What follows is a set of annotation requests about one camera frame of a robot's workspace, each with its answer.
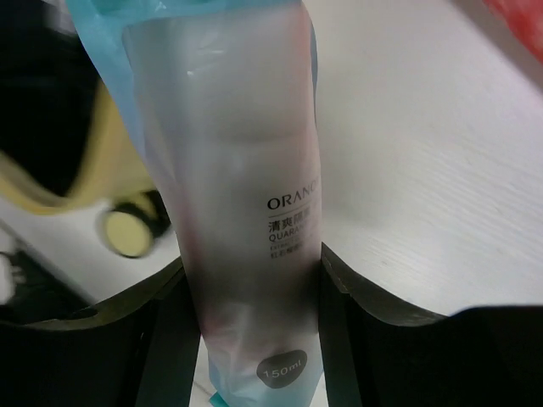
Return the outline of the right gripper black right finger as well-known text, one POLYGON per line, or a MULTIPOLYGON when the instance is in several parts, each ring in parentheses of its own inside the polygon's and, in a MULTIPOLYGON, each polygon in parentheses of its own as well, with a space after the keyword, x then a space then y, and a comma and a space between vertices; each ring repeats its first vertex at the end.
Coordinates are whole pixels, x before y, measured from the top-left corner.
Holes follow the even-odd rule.
POLYGON ((435 314, 356 273, 330 248, 320 278, 330 405, 541 405, 541 307, 435 314))

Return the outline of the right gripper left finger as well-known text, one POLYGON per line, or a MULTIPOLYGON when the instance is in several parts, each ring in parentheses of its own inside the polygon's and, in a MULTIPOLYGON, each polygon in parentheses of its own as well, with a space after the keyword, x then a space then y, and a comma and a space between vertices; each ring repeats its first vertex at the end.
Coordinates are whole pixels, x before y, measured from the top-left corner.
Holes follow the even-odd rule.
POLYGON ((200 331, 182 264, 64 320, 1 325, 3 406, 187 406, 200 331))

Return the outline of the lotion bottle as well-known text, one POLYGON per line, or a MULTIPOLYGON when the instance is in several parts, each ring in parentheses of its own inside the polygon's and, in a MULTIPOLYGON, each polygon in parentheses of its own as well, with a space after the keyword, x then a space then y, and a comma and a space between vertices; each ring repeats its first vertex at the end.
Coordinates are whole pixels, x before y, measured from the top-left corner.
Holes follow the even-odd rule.
POLYGON ((322 375, 316 44, 300 1, 70 1, 175 229, 210 380, 307 406, 322 375))

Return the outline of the orange white tie-dye cloth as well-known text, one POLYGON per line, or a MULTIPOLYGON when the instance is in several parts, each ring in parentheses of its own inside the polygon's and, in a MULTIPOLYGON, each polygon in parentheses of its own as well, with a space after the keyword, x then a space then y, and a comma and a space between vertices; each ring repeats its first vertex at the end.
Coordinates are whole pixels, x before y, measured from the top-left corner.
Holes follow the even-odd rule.
POLYGON ((484 4, 542 62, 542 0, 485 0, 484 4))

